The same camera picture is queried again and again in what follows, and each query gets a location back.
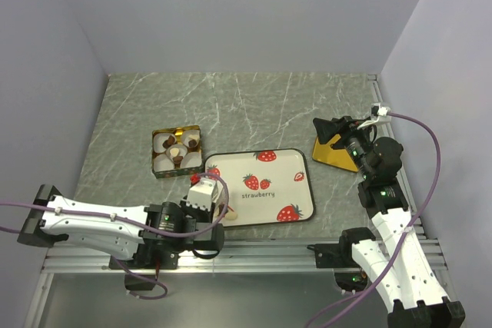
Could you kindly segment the white heart chocolate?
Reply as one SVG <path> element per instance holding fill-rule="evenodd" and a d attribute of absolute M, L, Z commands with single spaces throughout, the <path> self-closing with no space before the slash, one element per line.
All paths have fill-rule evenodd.
<path fill-rule="evenodd" d="M 169 154 L 172 157 L 182 156 L 181 149 L 179 147 L 171 147 L 169 150 Z"/>

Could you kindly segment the dark brown chocolate piece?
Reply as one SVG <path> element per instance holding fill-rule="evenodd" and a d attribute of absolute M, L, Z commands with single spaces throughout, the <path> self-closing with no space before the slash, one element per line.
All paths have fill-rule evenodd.
<path fill-rule="evenodd" d="M 162 143 L 164 149 L 168 149 L 170 146 L 174 145 L 176 142 L 174 136 L 168 136 L 168 138 Z"/>

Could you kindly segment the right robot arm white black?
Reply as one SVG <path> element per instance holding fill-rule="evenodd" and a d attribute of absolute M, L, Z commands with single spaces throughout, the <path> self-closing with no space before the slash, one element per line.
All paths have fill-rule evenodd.
<path fill-rule="evenodd" d="M 325 325 L 333 326 L 376 291 L 387 307 L 389 327 L 459 327 L 466 317 L 463 305 L 450 299 L 431 269 L 414 229 L 419 215 L 411 213 L 397 180 L 404 148 L 391 137 L 371 137 L 378 124 L 392 117 L 373 113 L 364 120 L 313 120 L 318 142 L 345 150 L 362 174 L 359 200 L 378 232 L 358 228 L 342 233 L 339 259 L 358 265 L 371 284 L 345 298 L 347 307 Z"/>

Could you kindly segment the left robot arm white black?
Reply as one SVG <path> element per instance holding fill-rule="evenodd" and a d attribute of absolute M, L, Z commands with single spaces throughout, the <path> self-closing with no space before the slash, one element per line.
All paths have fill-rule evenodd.
<path fill-rule="evenodd" d="M 164 202 L 112 207 L 77 202 L 43 184 L 17 241 L 51 248 L 67 242 L 106 253 L 133 268 L 177 266 L 184 251 L 210 260 L 224 246 L 224 228 L 213 225 L 206 210 Z"/>

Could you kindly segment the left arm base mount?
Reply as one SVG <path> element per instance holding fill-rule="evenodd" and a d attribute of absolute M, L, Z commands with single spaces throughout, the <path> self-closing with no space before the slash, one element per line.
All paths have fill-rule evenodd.
<path fill-rule="evenodd" d="M 178 255 L 139 245 L 130 260 L 111 257 L 108 268 L 125 272 L 126 293 L 140 300 L 160 300 L 168 295 L 168 287 L 159 280 L 161 270 L 175 270 Z"/>

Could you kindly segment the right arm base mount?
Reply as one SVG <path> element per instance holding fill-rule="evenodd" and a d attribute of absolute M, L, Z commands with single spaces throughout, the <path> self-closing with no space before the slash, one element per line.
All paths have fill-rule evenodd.
<path fill-rule="evenodd" d="M 339 244 L 308 244 L 307 249 L 314 253 L 317 269 L 332 269 L 335 286 L 342 293 L 355 294 L 367 287 L 365 272 L 351 260 L 347 260 Z"/>

